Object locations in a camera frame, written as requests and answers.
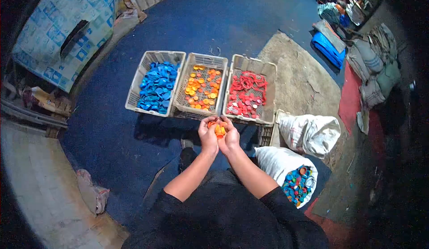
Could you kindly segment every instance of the person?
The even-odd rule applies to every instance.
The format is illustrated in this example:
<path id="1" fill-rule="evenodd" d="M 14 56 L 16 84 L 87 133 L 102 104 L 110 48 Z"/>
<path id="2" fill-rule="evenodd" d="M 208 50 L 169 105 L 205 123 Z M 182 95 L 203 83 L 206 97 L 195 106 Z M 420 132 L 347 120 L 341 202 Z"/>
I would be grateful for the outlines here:
<path id="1" fill-rule="evenodd" d="M 208 128 L 211 121 L 227 123 L 222 139 Z M 198 135 L 201 153 L 183 142 L 181 160 L 195 159 L 159 193 L 122 248 L 328 248 L 321 227 L 240 148 L 228 118 L 203 119 Z M 219 150 L 232 170 L 207 174 Z"/>

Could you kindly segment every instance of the black shirt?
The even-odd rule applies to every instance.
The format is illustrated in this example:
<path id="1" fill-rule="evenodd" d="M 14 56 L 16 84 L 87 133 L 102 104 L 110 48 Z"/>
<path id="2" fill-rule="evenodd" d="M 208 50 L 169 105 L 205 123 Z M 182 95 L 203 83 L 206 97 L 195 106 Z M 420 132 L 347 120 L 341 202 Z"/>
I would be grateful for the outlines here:
<path id="1" fill-rule="evenodd" d="M 328 248 L 324 231 L 280 187 L 256 199 L 241 184 L 211 182 L 185 201 L 160 192 L 128 248 Z"/>

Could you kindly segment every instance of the leg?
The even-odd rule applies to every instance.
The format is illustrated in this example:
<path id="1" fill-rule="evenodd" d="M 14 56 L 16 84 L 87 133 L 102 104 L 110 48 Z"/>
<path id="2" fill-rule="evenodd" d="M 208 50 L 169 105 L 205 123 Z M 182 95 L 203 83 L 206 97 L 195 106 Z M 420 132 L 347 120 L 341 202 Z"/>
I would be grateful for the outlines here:
<path id="1" fill-rule="evenodd" d="M 188 168 L 196 157 L 197 154 L 191 147 L 185 147 L 182 152 L 180 152 L 179 173 Z"/>

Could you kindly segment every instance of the shoe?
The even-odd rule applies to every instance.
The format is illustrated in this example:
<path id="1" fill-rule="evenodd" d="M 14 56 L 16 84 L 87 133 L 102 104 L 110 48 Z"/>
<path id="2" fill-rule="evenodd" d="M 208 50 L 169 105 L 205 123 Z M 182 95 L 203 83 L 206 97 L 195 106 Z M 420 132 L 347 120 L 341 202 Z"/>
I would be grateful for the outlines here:
<path id="1" fill-rule="evenodd" d="M 185 149 L 187 147 L 190 147 L 193 149 L 193 142 L 189 139 L 186 139 L 184 136 L 180 139 L 180 144 L 182 144 L 182 149 Z"/>

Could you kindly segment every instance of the black sleeve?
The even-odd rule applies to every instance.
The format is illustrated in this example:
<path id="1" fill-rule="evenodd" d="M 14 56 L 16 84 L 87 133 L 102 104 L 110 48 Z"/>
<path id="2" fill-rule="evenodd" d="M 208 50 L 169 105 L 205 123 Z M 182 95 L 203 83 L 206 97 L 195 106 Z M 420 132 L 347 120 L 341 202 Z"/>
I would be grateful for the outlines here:
<path id="1" fill-rule="evenodd" d="M 322 228 L 300 212 L 287 199 L 282 188 L 273 189 L 260 198 L 260 201 L 271 210 L 277 221 L 291 232 L 295 248 L 329 248 Z"/>
<path id="2" fill-rule="evenodd" d="M 144 221 L 140 220 L 138 230 L 126 239 L 121 248 L 149 248 L 150 243 L 156 242 L 153 241 L 153 237 L 159 230 L 160 224 L 170 215 L 178 213 L 182 206 L 179 199 L 162 190 L 148 216 L 145 216 Z"/>

